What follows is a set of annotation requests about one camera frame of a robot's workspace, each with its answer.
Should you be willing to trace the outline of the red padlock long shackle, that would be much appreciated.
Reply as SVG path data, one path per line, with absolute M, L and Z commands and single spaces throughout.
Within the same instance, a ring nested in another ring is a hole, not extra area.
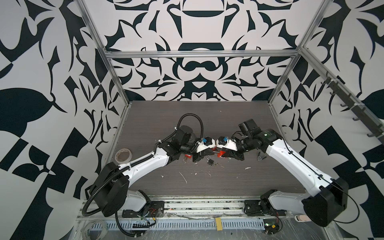
M 226 158 L 225 154 L 226 154 L 226 151 L 218 151 L 217 157 L 218 158 Z

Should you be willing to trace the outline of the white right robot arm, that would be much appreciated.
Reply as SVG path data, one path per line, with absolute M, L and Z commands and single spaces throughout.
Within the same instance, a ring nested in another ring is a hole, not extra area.
M 273 129 L 263 131 L 252 119 L 241 123 L 239 128 L 242 139 L 219 137 L 216 141 L 223 158 L 243 161 L 246 152 L 258 150 L 280 163 L 306 190 L 304 194 L 269 190 L 260 197 L 255 210 L 245 210 L 247 215 L 290 211 L 326 227 L 347 208 L 349 185 L 345 180 L 334 179 L 316 168 Z

